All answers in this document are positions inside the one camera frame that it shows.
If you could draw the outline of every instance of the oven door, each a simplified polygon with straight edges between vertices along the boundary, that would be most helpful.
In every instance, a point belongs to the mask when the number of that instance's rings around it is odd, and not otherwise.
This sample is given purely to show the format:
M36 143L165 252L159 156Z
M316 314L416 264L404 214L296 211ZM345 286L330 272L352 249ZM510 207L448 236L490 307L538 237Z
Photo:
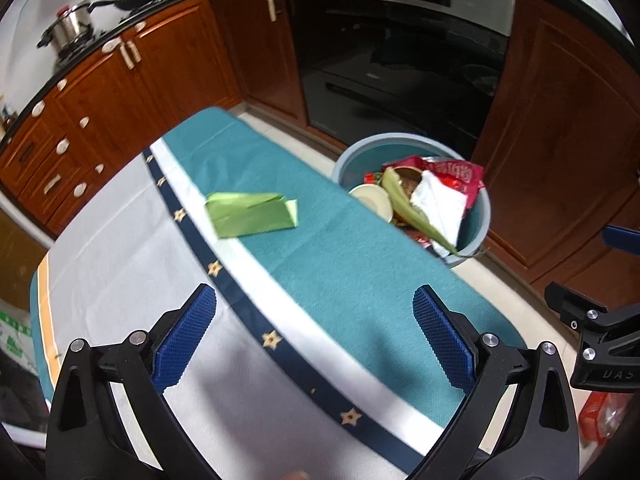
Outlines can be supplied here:
M407 0L288 0L312 126L345 144L428 136L469 158L508 37Z

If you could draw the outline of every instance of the gray plastic bin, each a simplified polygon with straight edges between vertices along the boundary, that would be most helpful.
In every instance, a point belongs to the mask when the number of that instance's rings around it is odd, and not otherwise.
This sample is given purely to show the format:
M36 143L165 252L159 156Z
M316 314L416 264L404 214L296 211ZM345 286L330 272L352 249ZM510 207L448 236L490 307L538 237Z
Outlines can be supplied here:
M356 142L349 147L335 163L332 180L343 189L350 191L366 173L380 171L386 162L400 160L410 155L448 156L462 159L462 156L444 144L413 134L379 134ZM458 235L459 256L450 254L444 258L449 267L455 267L475 255L489 230L491 203L485 189L481 189L476 203L466 215Z

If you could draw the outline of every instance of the green paper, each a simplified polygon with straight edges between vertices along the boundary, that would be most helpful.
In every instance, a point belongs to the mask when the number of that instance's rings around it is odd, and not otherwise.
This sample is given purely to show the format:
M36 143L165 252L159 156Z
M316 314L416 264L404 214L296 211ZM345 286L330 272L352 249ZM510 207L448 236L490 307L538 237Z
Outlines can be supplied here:
M218 238L298 227L298 203L278 193L211 193L205 204Z

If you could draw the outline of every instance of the blue gripper pad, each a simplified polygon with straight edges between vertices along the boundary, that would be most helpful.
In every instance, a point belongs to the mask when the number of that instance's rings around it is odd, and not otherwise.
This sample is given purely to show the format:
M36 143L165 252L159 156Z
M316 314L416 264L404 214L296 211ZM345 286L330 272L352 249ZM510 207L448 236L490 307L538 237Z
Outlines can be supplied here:
M468 395L476 382L474 357L438 304L442 304L440 298L423 285L414 293L414 317L451 386Z
M156 349L151 380L160 394L178 383L215 314L215 291L208 285L199 285L180 309L180 319Z

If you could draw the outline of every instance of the tiled floor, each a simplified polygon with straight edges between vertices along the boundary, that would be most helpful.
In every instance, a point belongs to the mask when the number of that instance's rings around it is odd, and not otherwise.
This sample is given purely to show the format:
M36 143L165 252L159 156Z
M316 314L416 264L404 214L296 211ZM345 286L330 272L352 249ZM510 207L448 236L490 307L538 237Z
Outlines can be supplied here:
M306 141L293 131L285 132L281 129L282 126L276 126L275 122L259 118L250 112L242 113L239 118L320 173L327 177L331 175L335 161L312 148L311 140ZM467 260L455 267L453 272L503 313L520 332L529 348L536 348L542 341L553 342L560 352L567 375L571 375L574 369L577 339L554 317L541 298L487 256ZM504 394L494 420L482 441L481 447L484 450L493 449L509 411L514 391L515 387L510 386ZM579 412L589 393L572 389L572 394L576 412ZM588 459L590 451L590 449L581 448L581 464Z

